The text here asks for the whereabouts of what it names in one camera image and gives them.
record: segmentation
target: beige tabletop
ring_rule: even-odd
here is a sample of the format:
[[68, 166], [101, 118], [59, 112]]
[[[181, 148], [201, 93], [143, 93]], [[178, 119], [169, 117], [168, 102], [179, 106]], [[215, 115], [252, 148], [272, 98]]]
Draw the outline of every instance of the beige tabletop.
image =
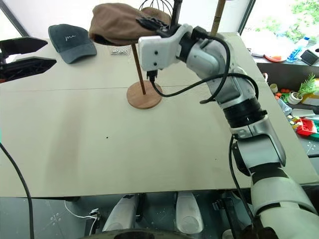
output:
[[[298, 183], [318, 181], [295, 133], [240, 37], [227, 33], [236, 59], [253, 77], [287, 155], [286, 172]], [[132, 53], [98, 54], [67, 65], [51, 43], [36, 53], [55, 58], [47, 72], [0, 85], [2, 143], [12, 154], [33, 197], [63, 197], [175, 190], [229, 189], [229, 126], [206, 85], [137, 110], [126, 99], [138, 81]], [[159, 72], [165, 93], [198, 80], [183, 63]], [[250, 178], [238, 172], [242, 187]], [[0, 196], [25, 196], [0, 153]]]

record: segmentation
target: brown hat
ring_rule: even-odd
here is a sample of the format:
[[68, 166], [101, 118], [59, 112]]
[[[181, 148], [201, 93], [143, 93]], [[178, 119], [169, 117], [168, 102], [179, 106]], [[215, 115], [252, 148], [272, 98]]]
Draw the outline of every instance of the brown hat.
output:
[[155, 32], [136, 22], [136, 18], [142, 16], [152, 16], [166, 24], [170, 23], [170, 16], [155, 8], [146, 7], [139, 11], [123, 3], [105, 3], [93, 9], [89, 37], [101, 44], [135, 44], [141, 36], [155, 35]]

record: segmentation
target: potted plant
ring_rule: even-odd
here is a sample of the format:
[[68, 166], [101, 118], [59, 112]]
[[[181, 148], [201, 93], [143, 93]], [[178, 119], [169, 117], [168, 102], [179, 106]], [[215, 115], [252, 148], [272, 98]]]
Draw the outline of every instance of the potted plant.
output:
[[315, 78], [314, 73], [310, 73], [308, 75], [308, 79], [301, 83], [298, 92], [290, 92], [289, 97], [287, 98], [288, 103], [296, 105], [303, 99], [303, 95], [310, 94], [318, 90]]

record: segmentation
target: white cable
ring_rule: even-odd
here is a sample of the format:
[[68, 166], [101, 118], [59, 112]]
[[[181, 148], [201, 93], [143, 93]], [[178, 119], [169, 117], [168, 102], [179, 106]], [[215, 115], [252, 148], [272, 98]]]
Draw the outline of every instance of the white cable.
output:
[[98, 218], [98, 217], [96, 217], [96, 218], [95, 218], [95, 220], [94, 220], [94, 222], [93, 222], [93, 224], [92, 224], [92, 226], [91, 226], [89, 236], [92, 234], [92, 229], [93, 229], [93, 226], [94, 226], [94, 224], [95, 224], [95, 222], [96, 222], [97, 218]]
[[96, 219], [95, 217], [92, 217], [92, 216], [85, 216], [85, 217], [83, 217], [83, 216], [78, 216], [78, 215], [74, 214], [74, 213], [71, 212], [71, 211], [68, 209], [68, 207], [66, 206], [65, 200], [64, 200], [64, 206], [65, 206], [66, 210], [68, 210], [69, 213], [71, 213], [72, 215], [76, 216], [77, 218], [93, 218], [93, 219]]

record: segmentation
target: water bottle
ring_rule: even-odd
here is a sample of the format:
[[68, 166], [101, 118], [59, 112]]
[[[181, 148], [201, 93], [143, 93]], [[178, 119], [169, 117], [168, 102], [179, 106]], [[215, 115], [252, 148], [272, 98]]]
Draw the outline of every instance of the water bottle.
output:
[[292, 51], [292, 53], [289, 55], [287, 58], [288, 62], [294, 62], [297, 61], [297, 55], [301, 53], [304, 47], [308, 45], [309, 37], [304, 36], [303, 39], [300, 39], [296, 44], [295, 44], [295, 49]]

